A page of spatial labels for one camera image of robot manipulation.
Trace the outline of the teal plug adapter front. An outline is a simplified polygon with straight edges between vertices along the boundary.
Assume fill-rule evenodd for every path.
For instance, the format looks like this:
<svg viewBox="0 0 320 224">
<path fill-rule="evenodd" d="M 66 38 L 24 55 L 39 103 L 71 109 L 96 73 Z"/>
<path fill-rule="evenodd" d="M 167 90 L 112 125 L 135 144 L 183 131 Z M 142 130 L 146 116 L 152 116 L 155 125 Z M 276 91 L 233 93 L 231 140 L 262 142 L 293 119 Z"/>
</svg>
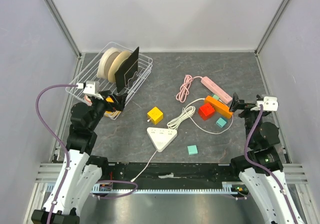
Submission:
<svg viewBox="0 0 320 224">
<path fill-rule="evenodd" d="M 189 156 L 198 154 L 198 149 L 196 145 L 190 145 L 187 148 Z"/>
</svg>

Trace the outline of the yellow cube plug adapter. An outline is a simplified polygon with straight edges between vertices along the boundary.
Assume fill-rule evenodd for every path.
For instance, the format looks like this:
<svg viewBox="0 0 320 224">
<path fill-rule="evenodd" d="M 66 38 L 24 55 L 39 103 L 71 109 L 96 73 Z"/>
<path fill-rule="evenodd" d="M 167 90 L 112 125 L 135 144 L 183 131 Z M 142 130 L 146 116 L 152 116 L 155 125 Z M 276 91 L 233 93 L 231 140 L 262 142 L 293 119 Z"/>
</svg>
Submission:
<svg viewBox="0 0 320 224">
<path fill-rule="evenodd" d="M 153 107 L 147 113 L 147 120 L 154 125 L 157 125 L 161 120 L 163 120 L 164 114 L 158 107 Z"/>
</svg>

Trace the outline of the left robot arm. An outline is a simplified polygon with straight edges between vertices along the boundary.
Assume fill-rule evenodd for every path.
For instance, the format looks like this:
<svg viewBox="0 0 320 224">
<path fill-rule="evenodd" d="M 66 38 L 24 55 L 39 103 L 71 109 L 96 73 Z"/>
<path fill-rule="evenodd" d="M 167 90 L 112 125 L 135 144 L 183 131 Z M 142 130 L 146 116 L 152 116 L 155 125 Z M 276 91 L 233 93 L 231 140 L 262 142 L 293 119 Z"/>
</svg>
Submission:
<svg viewBox="0 0 320 224">
<path fill-rule="evenodd" d="M 79 102 L 72 106 L 69 136 L 61 144 L 64 162 L 51 195 L 42 209 L 33 211 L 33 223 L 79 223 L 93 186 L 110 174 L 107 158 L 92 155 L 95 128 L 106 111 L 123 111 L 127 96 L 101 91 L 91 97 L 91 105 Z"/>
</svg>

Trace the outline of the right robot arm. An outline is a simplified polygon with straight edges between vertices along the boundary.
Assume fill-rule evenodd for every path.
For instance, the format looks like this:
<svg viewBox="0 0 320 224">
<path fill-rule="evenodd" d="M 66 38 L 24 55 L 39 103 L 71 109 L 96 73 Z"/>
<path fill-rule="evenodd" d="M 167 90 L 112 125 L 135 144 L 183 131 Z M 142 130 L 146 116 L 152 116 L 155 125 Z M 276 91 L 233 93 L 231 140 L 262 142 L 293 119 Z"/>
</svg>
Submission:
<svg viewBox="0 0 320 224">
<path fill-rule="evenodd" d="M 275 145 L 280 143 L 279 128 L 263 117 L 277 111 L 278 99 L 260 96 L 254 103 L 233 94 L 229 110 L 241 110 L 245 124 L 245 149 L 231 160 L 229 175 L 241 180 L 257 204 L 265 223 L 303 223 L 285 178 L 284 167 Z"/>
</svg>

